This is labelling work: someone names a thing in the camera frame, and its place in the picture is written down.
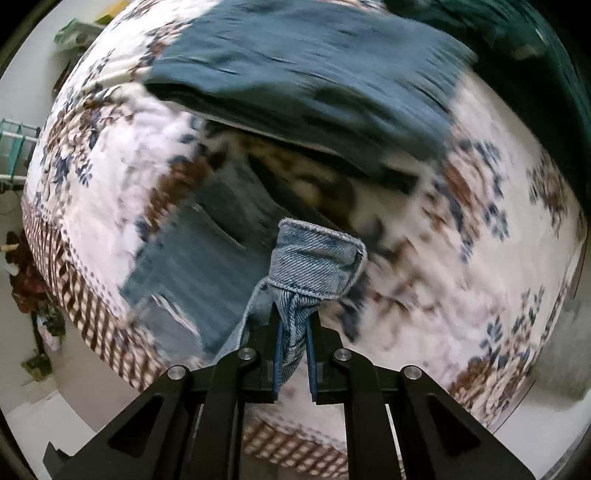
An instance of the floor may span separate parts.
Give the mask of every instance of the floor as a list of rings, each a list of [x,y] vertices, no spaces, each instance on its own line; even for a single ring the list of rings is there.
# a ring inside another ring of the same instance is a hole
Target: floor
[[[63,0],[43,19],[0,79],[0,118],[43,124],[51,108],[51,87],[64,61],[54,52],[53,35],[73,17],[92,20],[111,3]],[[35,75],[29,74],[32,65]],[[7,193],[0,196],[0,241],[10,229],[20,229],[20,210],[18,198]],[[578,295],[591,291],[591,249],[587,257]],[[35,473],[45,480],[41,456],[48,441],[74,454],[137,393],[99,360],[71,323],[61,350],[51,354],[54,375],[42,384],[30,382],[20,362],[33,354],[31,326],[12,301],[8,275],[1,267],[0,407]],[[539,479],[590,420],[591,395],[575,403],[534,384],[495,434]],[[243,478],[288,480],[291,474],[249,458]]]

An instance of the triangular cutout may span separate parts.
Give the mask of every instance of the triangular cutout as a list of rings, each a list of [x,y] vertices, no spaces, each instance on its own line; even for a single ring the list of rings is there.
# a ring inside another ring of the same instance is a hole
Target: triangular cutout
[[[144,453],[148,438],[162,407],[163,399],[153,397],[107,442],[109,447],[140,458]]]
[[[435,395],[429,395],[429,412],[441,443],[449,456],[455,457],[480,445],[480,440],[459,419],[457,419]]]

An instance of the silver bolt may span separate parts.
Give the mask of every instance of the silver bolt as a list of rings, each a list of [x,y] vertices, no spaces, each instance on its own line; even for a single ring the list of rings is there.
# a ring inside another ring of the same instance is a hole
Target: silver bolt
[[[238,358],[240,360],[252,360],[256,357],[256,350],[254,348],[240,348],[238,350]]]
[[[181,365],[175,365],[168,369],[168,377],[172,380],[180,380],[185,376],[187,371]]]
[[[415,367],[414,365],[409,365],[404,369],[404,376],[406,378],[410,378],[411,380],[418,380],[421,378],[423,371],[419,367]]]
[[[342,360],[343,362],[346,362],[347,360],[351,360],[352,356],[353,355],[351,354],[351,350],[349,350],[348,348],[339,348],[335,350],[335,358],[337,360]]]

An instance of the dark green fabric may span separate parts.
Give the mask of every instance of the dark green fabric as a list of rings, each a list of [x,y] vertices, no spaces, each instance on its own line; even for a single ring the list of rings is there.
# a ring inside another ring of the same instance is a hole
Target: dark green fabric
[[[442,158],[472,52],[395,15],[318,0],[224,0],[156,59],[145,85],[221,121],[326,147],[369,175],[392,149]]]
[[[464,42],[474,71],[522,119],[589,208],[588,82],[552,26],[525,0],[385,0],[396,15]]]

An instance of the bed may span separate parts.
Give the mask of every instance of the bed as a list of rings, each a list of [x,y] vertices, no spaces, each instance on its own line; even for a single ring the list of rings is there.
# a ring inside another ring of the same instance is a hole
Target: bed
[[[368,247],[347,297],[322,305],[324,324],[377,365],[422,367],[493,428],[552,333],[586,239],[583,212],[556,164],[473,72],[452,105],[446,159],[389,158],[418,178],[412,189],[347,176],[302,149],[161,102],[139,81],[215,3],[136,0],[65,82],[22,197],[49,292],[88,347],[140,391],[172,364],[205,365],[151,331],[121,288],[147,242],[215,165],[256,158]],[[347,3],[386,14],[377,1]],[[347,472],[342,409],[312,405],[304,362],[279,402],[249,409],[243,448],[312,475]]]

